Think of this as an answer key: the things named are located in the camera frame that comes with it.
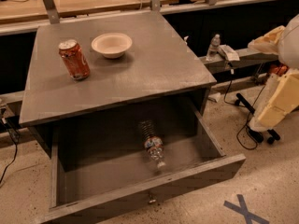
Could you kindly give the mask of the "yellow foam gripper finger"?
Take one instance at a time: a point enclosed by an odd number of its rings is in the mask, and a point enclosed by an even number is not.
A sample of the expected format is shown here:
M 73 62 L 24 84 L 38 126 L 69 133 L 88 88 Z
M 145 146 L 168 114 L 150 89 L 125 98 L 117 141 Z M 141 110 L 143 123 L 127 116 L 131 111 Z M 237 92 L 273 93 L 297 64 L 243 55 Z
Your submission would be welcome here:
M 290 69 L 279 77 L 272 74 L 261 93 L 249 127 L 256 132 L 273 129 L 299 106 L 299 70 Z
M 285 27 L 280 25 L 277 28 L 272 29 L 268 33 L 253 39 L 248 43 L 248 48 L 256 50 L 264 54 L 278 54 L 278 41 Z

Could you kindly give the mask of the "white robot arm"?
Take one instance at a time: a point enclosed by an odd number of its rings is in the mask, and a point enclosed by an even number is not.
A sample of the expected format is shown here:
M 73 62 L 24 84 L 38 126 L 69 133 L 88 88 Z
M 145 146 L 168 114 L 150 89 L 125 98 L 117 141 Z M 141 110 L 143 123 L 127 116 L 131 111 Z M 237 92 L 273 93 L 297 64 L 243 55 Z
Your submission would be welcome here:
M 299 15 L 287 26 L 279 26 L 248 43 L 248 48 L 275 54 L 288 67 L 283 75 L 272 74 L 266 81 L 249 126 L 253 131 L 273 129 L 299 106 Z

